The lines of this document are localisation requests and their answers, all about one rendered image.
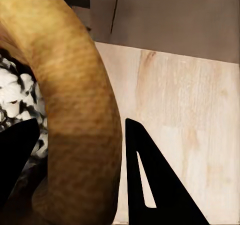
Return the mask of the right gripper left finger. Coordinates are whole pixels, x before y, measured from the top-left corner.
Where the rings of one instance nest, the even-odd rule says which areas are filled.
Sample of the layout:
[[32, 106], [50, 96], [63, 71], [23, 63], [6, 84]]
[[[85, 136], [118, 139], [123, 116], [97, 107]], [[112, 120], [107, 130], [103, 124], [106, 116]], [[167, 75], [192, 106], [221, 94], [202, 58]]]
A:
[[36, 118], [0, 131], [0, 212], [40, 138]]

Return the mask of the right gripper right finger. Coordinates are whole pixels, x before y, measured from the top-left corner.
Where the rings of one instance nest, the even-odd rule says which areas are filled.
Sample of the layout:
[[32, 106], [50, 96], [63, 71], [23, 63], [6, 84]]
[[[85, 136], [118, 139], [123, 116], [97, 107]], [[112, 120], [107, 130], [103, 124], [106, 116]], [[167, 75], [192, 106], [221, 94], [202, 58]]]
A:
[[[125, 119], [129, 225], [210, 225], [145, 127]], [[139, 153], [156, 208], [145, 205]]]

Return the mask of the popcorn bag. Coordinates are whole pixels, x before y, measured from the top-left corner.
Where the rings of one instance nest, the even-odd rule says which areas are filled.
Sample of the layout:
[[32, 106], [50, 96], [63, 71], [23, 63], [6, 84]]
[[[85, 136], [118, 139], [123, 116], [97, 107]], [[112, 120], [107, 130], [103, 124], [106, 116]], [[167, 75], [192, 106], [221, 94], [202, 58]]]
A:
[[65, 0], [0, 0], [0, 59], [38, 83], [47, 160], [10, 193], [0, 225], [112, 225], [123, 131], [94, 40]]

